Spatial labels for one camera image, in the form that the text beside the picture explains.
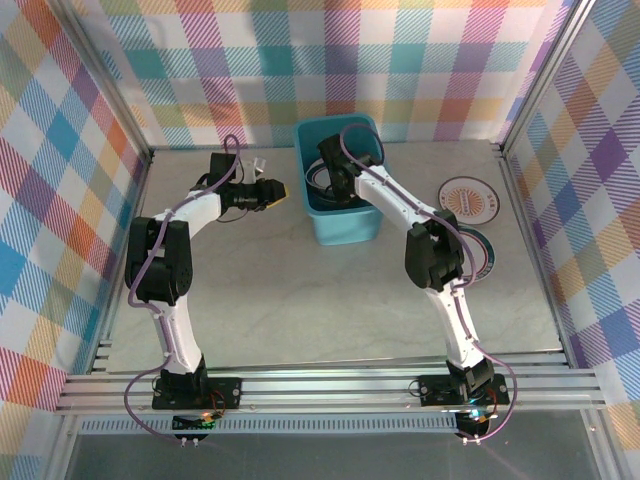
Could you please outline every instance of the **plaid wall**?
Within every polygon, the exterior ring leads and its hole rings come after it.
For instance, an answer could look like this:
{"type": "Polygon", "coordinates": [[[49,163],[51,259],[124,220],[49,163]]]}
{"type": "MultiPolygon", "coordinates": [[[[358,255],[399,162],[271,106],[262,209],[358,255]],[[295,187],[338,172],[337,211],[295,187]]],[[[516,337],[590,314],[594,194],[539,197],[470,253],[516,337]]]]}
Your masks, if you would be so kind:
{"type": "Polygon", "coordinates": [[[86,359],[142,161],[44,0],[0,15],[0,479],[32,479],[86,359]]]}
{"type": "Polygon", "coordinates": [[[75,3],[148,142],[170,147],[228,133],[290,146],[299,119],[354,111],[385,141],[494,137],[566,13],[562,0],[75,3]]]}
{"type": "Polygon", "coordinates": [[[498,142],[502,142],[504,140],[504,138],[507,136],[507,133],[509,132],[509,129],[511,128],[511,125],[513,124],[513,121],[518,116],[520,107],[522,107],[522,103],[527,97],[529,89],[531,88],[531,85],[533,84],[533,81],[535,80],[540,67],[542,67],[542,65],[544,64],[544,61],[549,54],[549,50],[551,50],[551,47],[553,45],[553,41],[556,39],[556,36],[558,35],[563,22],[567,18],[567,13],[569,13],[569,10],[571,9],[573,3],[574,0],[563,0],[562,5],[560,5],[560,7],[556,10],[555,17],[553,17],[553,22],[546,31],[542,45],[540,45],[540,49],[538,50],[535,59],[531,63],[524,81],[518,89],[518,94],[516,95],[516,98],[511,105],[511,108],[509,109],[507,119],[502,125],[500,133],[496,138],[498,142]]]}
{"type": "Polygon", "coordinates": [[[640,475],[640,0],[596,3],[515,153],[564,327],[640,475]]]}

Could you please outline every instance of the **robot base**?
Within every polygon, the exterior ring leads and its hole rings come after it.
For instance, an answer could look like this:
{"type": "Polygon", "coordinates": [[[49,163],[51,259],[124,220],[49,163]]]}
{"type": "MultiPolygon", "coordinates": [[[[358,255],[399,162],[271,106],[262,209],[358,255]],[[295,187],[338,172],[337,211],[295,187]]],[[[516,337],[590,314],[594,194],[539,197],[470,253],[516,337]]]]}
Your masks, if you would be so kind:
{"type": "Polygon", "coordinates": [[[167,370],[153,386],[154,410],[213,410],[221,412],[240,406],[242,379],[207,377],[204,357],[193,373],[177,374],[167,370]]]}
{"type": "Polygon", "coordinates": [[[423,407],[468,405],[471,409],[475,409],[491,407],[496,403],[498,405],[510,403],[504,375],[499,373],[494,374],[491,381],[475,390],[468,399],[452,386],[449,375],[418,377],[418,392],[420,405],[423,407]]]}

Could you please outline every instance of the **marble surface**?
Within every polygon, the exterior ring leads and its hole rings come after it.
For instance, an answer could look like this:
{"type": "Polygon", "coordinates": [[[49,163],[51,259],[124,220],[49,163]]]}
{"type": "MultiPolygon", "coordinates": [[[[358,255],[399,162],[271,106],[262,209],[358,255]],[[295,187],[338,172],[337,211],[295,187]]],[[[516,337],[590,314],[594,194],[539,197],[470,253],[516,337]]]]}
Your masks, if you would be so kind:
{"type": "MultiPolygon", "coordinates": [[[[478,229],[493,243],[496,265],[468,289],[476,330],[493,352],[558,348],[550,309],[489,143],[405,143],[385,149],[394,177],[431,205],[437,205],[439,186],[453,176],[475,176],[494,187],[501,211],[478,229]]],[[[436,312],[404,271],[403,233],[384,220],[373,241],[320,246],[302,206],[294,150],[244,155],[266,158],[265,176],[284,181],[290,197],[236,223],[211,224],[193,239],[189,310],[209,366],[445,353],[436,312]]],[[[157,153],[143,215],[184,198],[207,168],[206,151],[157,153]]],[[[126,293],[112,334],[111,372],[152,368],[162,360],[150,316],[129,308],[126,293]]]]}

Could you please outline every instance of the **blue plastic bin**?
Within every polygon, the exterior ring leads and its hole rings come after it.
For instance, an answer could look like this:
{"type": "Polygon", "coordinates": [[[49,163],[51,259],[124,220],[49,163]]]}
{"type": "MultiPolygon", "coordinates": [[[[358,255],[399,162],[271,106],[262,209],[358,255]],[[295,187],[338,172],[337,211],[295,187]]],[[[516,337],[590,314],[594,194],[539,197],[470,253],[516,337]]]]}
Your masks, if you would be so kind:
{"type": "MultiPolygon", "coordinates": [[[[344,127],[352,123],[366,123],[374,130],[376,128],[369,115],[353,113],[310,118],[298,122],[294,129],[294,144],[304,208],[313,219],[316,240],[320,245],[365,242],[376,238],[380,230],[382,213],[370,203],[362,201],[352,208],[333,210],[316,200],[305,181],[305,172],[320,158],[318,143],[331,135],[340,133],[344,127]]],[[[366,153],[381,155],[375,138],[362,128],[349,131],[345,144],[355,156],[366,153]]]]}

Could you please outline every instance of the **circular coaster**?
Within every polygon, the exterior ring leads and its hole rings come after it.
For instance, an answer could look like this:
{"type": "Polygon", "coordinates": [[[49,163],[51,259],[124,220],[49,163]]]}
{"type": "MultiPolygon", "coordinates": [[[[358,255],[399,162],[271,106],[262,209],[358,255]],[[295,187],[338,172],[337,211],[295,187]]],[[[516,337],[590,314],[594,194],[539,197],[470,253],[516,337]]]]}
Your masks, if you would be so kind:
{"type": "MultiPolygon", "coordinates": [[[[491,273],[496,264],[496,253],[489,239],[475,228],[460,227],[460,233],[471,249],[471,254],[476,262],[476,282],[484,279],[491,273]]],[[[464,263],[462,264],[463,278],[471,278],[471,262],[465,252],[464,263]]]]}
{"type": "Polygon", "coordinates": [[[482,180],[455,177],[438,190],[440,206],[451,210],[461,223],[482,225],[493,220],[500,211],[496,191],[482,180]]]}
{"type": "Polygon", "coordinates": [[[305,174],[305,179],[309,185],[319,190],[326,190],[331,185],[329,171],[321,158],[311,164],[305,174]]]}

